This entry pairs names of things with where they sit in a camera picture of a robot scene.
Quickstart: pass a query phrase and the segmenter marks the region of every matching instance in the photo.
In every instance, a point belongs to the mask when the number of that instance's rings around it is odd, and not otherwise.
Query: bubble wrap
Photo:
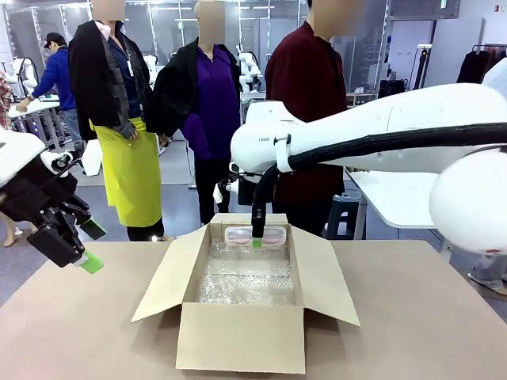
[[[197,301],[295,305],[287,246],[254,249],[212,241]]]

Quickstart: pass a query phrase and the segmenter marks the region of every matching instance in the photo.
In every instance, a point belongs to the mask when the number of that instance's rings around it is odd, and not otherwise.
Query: wooden table
[[[507,325],[424,242],[334,243],[361,328],[307,313],[306,377],[175,370],[179,310],[130,323],[167,243],[87,247],[101,272],[45,264],[0,308],[2,378],[507,378]]]

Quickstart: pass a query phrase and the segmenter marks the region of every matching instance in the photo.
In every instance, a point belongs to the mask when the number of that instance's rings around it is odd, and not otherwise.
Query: cardboard box
[[[197,303],[212,239],[250,215],[218,214],[207,226],[173,241],[132,322],[182,305],[176,368],[305,374],[303,315],[311,309],[359,326],[359,318],[331,244],[291,227],[284,215],[295,306]]]

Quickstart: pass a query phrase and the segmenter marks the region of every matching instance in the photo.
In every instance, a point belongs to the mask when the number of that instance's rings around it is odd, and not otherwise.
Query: white cable clip
[[[288,146],[291,143],[291,136],[277,136],[275,138],[276,165],[282,173],[292,172],[291,166],[288,164]]]

